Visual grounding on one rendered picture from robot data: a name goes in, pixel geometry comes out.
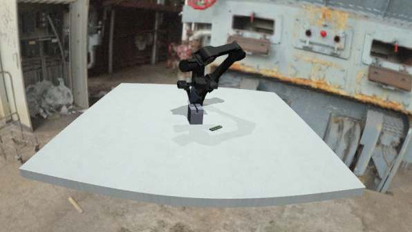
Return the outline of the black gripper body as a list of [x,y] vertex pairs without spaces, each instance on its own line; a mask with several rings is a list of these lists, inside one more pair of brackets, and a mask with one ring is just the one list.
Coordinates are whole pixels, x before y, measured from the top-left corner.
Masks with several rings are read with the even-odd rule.
[[[197,77],[201,77],[201,75],[205,75],[205,71],[192,71],[191,81],[195,75],[197,75]],[[177,87],[179,89],[189,89],[189,87],[194,87],[194,86],[192,86],[191,83],[187,83],[186,80],[178,80]],[[217,89],[218,84],[215,81],[211,81],[211,85],[206,86],[206,88]]]

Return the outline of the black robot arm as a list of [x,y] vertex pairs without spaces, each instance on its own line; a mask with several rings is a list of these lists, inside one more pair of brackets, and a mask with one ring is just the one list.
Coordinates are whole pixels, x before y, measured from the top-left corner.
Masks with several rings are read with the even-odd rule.
[[[200,57],[198,57],[198,55]],[[194,86],[194,92],[201,97],[203,90],[206,86],[211,85],[211,81],[219,82],[220,76],[235,62],[240,61],[245,58],[246,52],[240,47],[235,41],[230,44],[225,44],[222,46],[203,46],[192,54],[192,59],[183,59],[179,63],[179,69],[181,72],[191,72],[191,71],[205,71],[205,66],[211,64],[215,61],[215,58],[222,55],[227,55],[227,59],[224,60],[217,69],[208,73],[205,76],[197,77],[195,75],[192,79],[191,85]]]

